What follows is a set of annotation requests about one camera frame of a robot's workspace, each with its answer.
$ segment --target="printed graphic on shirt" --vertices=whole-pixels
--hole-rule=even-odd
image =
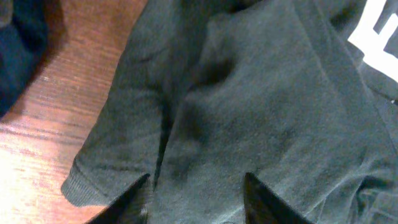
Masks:
[[[358,26],[348,41],[363,52],[363,61],[398,82],[398,58],[384,51],[389,39],[398,28],[398,16],[392,14],[378,34],[374,26],[387,0],[368,0]]]

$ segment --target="wood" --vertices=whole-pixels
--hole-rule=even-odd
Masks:
[[[49,49],[0,121],[0,223],[84,223],[60,186],[107,98],[146,0],[48,0]]]

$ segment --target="wooden table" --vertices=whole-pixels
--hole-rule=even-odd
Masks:
[[[0,122],[0,223],[84,223],[60,186],[107,98],[146,0],[47,0],[49,49]]]

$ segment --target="navy blue cloth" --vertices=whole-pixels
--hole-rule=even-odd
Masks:
[[[25,89],[46,45],[43,1],[15,0],[12,22],[0,29],[0,118]]]

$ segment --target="brown wood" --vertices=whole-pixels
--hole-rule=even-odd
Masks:
[[[49,49],[0,122],[0,223],[84,223],[60,186],[107,98],[146,0],[47,0]]]

